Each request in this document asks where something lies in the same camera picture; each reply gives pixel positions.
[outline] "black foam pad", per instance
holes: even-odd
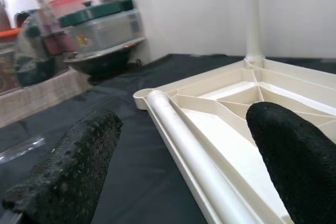
[[[121,125],[106,110],[87,115],[25,181],[6,192],[4,208],[32,223],[91,223]]]
[[[312,123],[274,103],[253,104],[246,120],[294,223],[336,223],[336,145]]]

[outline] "white cylindrical tube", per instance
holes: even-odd
[[[259,0],[246,0],[246,59],[260,61],[264,55],[260,50]]]
[[[260,223],[239,199],[227,179],[171,106],[168,96],[162,91],[154,90],[148,95],[148,103],[220,220],[227,224]]]

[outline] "green lid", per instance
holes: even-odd
[[[101,5],[87,6],[86,8],[60,17],[60,27],[75,26],[86,21],[100,18],[123,11],[120,3],[109,2]]]

